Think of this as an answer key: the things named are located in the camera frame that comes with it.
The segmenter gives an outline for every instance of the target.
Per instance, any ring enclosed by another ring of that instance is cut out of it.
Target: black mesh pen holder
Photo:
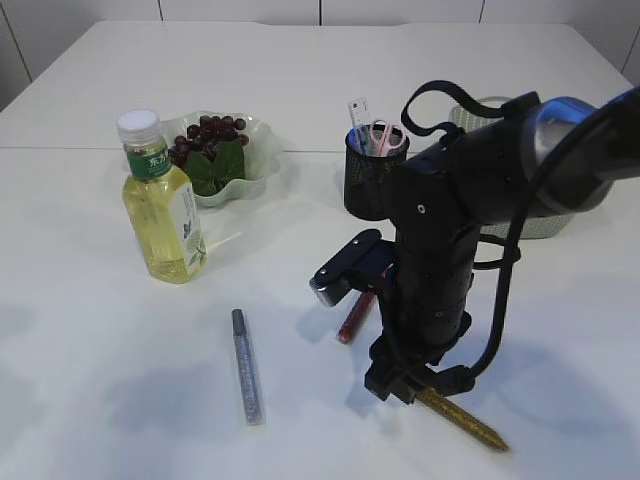
[[[373,127],[376,137],[382,136],[384,125]],[[399,142],[400,131],[393,129],[391,144]],[[344,172],[344,206],[351,213],[362,220],[384,220],[387,215],[382,208],[382,180],[391,167],[404,162],[409,150],[409,138],[405,138],[402,145],[393,149],[387,157],[364,155],[356,151],[349,142],[347,134],[347,159]]]

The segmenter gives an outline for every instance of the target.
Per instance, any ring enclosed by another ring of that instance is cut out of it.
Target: green tea bottle
[[[189,177],[172,165],[154,112],[127,112],[117,126],[131,166],[122,199],[149,273],[188,282],[207,258]]]

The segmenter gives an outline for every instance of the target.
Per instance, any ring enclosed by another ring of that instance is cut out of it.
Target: yellow liquid
[[[167,173],[150,180],[138,180],[129,175],[122,189],[122,199],[149,273],[165,282],[188,282],[206,259],[205,256],[189,273],[169,211],[175,192],[187,183],[189,177],[172,165]]]

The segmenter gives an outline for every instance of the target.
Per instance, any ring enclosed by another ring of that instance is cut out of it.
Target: red glitter pen
[[[371,305],[375,299],[375,293],[364,292],[360,294],[358,300],[356,300],[356,303],[349,312],[349,315],[347,315],[347,318],[342,323],[340,330],[338,330],[336,338],[340,343],[350,345],[351,342],[353,342],[360,330],[360,327],[362,327],[367,319],[367,315],[369,314]]]

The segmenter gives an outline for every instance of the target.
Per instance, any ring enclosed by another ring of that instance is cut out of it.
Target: black cable
[[[522,196],[520,202],[511,217],[509,225],[509,233],[505,240],[504,252],[502,255],[502,265],[498,276],[498,285],[496,287],[496,298],[493,307],[493,323],[491,325],[491,333],[487,346],[478,361],[471,367],[471,373],[477,377],[491,364],[491,361],[498,352],[502,332],[504,330],[504,318],[507,312],[507,303],[509,299],[509,288],[511,284],[511,275],[513,273],[513,264],[518,252],[518,241],[527,219],[529,207],[535,200],[538,190],[547,181],[555,168],[567,158],[567,154],[576,146],[584,137],[586,137],[595,127],[599,126],[603,120],[606,120],[615,103],[609,103],[600,110],[587,117],[581,124],[571,130],[566,137],[547,155],[546,159],[536,169],[527,190]]]
[[[505,239],[498,237],[497,235],[489,235],[488,233],[481,233],[479,243],[489,243],[491,245],[498,245],[499,247],[504,248]],[[514,263],[522,258],[522,253],[520,249],[516,246],[516,258]],[[473,262],[474,270],[495,270],[502,266],[502,259],[499,260],[491,260],[488,262]]]
[[[452,122],[442,122],[431,128],[424,128],[416,124],[409,116],[409,107],[413,101],[423,93],[427,92],[442,92],[453,98],[458,104],[460,104],[465,110],[473,115],[484,118],[502,118],[504,113],[500,108],[487,107],[475,100],[471,95],[465,92],[462,88],[453,82],[447,80],[433,80],[422,85],[418,90],[414,92],[407,104],[402,109],[400,114],[400,120],[407,130],[414,135],[420,137],[428,137],[436,130],[444,130],[447,133],[454,133],[457,130],[457,125]]]

